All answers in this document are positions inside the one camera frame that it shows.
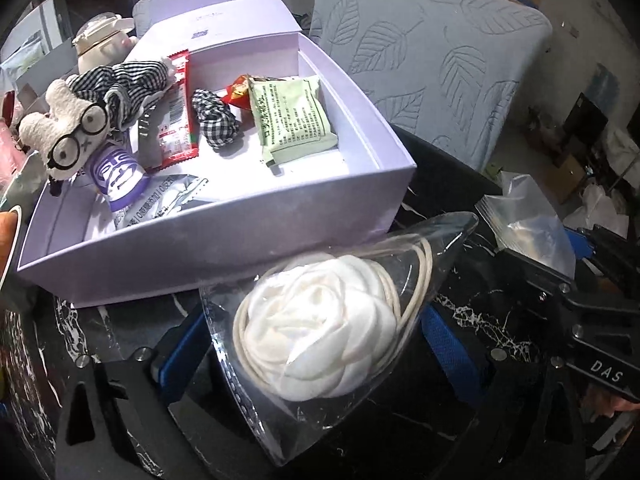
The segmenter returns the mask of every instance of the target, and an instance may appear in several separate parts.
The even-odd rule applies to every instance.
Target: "black and white gingham scrunchie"
[[[104,101],[111,127],[124,131],[168,88],[168,67],[161,61],[126,61],[97,66],[66,80],[71,91],[92,103]]]
[[[240,123],[231,108],[210,90],[196,90],[191,104],[200,123],[200,133],[205,136],[209,146],[221,148],[231,144],[240,128]]]

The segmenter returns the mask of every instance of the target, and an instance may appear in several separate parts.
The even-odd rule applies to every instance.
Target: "white plastic bag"
[[[574,249],[536,181],[530,175],[507,171],[500,177],[503,196],[485,196],[476,205],[500,248],[524,254],[573,279]]]
[[[587,186],[582,194],[582,203],[583,206],[564,219],[564,225],[569,229],[593,229],[597,224],[626,239],[629,217],[616,212],[613,200],[607,196],[602,186]]]
[[[276,465],[391,373],[477,224],[473,213],[441,215],[377,244],[303,254],[200,289],[229,389]]]

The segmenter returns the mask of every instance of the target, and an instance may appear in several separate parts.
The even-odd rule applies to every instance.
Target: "bolt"
[[[581,325],[575,324],[571,327],[571,333],[576,339],[582,339],[584,337],[584,329]]]
[[[142,362],[151,359],[153,354],[154,351],[151,348],[143,346],[142,348],[138,348],[135,352],[133,352],[133,358],[138,362]]]
[[[507,358],[507,352],[502,348],[494,348],[491,350],[491,357],[498,362],[504,361]]]
[[[91,362],[91,356],[87,354],[83,354],[76,359],[76,366],[78,368],[87,368],[89,363]]]
[[[555,356],[551,358],[551,365],[553,368],[558,370],[558,368],[562,368],[564,366],[564,361],[562,361],[561,357]]]

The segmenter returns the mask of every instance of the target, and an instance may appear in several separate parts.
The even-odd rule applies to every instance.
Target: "blue gripper pad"
[[[477,408],[482,401],[481,374],[465,347],[432,306],[424,309],[420,323],[422,333],[453,387],[456,398]]]

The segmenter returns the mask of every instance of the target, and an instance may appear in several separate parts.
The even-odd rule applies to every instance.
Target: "beige cord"
[[[415,319],[420,311],[420,306],[424,303],[424,298],[427,295],[429,283],[431,280],[431,271],[433,269],[433,254],[431,253],[431,246],[426,238],[417,237],[416,235],[401,235],[394,238],[388,238],[387,240],[375,245],[372,250],[363,250],[362,252],[348,253],[359,258],[371,258],[392,256],[402,252],[415,251],[418,256],[418,277],[415,283],[414,293],[409,300],[404,312],[401,311],[400,298],[398,291],[394,285],[393,279],[385,268],[374,261],[364,260],[368,263],[382,282],[386,304],[394,314],[396,318],[396,339],[394,343],[389,345],[385,354],[376,362],[371,369],[368,379],[375,377],[380,373],[387,364],[389,364],[400,353],[402,348],[410,336],[411,328],[414,325]],[[245,352],[244,344],[244,332],[248,322],[248,305],[252,298],[252,294],[258,287],[270,276],[281,270],[289,267],[295,260],[289,260],[284,264],[279,264],[268,270],[254,285],[254,289],[242,300],[242,303],[238,307],[236,316],[234,317],[233,326],[233,342],[236,349],[236,354],[242,365],[242,368],[249,375],[251,380],[261,389],[276,394],[274,389],[266,381],[259,366],[255,366],[252,359]]]

